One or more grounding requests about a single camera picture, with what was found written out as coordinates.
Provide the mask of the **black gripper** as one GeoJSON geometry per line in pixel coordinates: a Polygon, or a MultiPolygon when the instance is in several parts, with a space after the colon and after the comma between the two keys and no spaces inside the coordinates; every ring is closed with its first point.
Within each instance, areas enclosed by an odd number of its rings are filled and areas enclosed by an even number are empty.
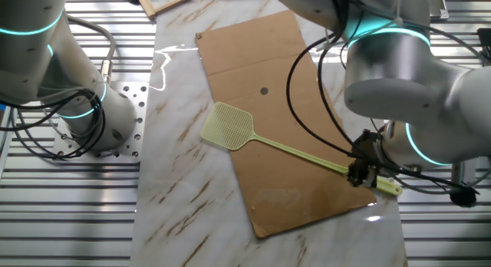
{"type": "Polygon", "coordinates": [[[353,187],[366,186],[373,189],[377,187],[377,177],[368,176],[370,172],[378,173],[381,169],[381,160],[377,155],[377,141],[377,134],[369,130],[363,130],[354,141],[351,152],[356,160],[348,167],[348,182],[353,187]]]}

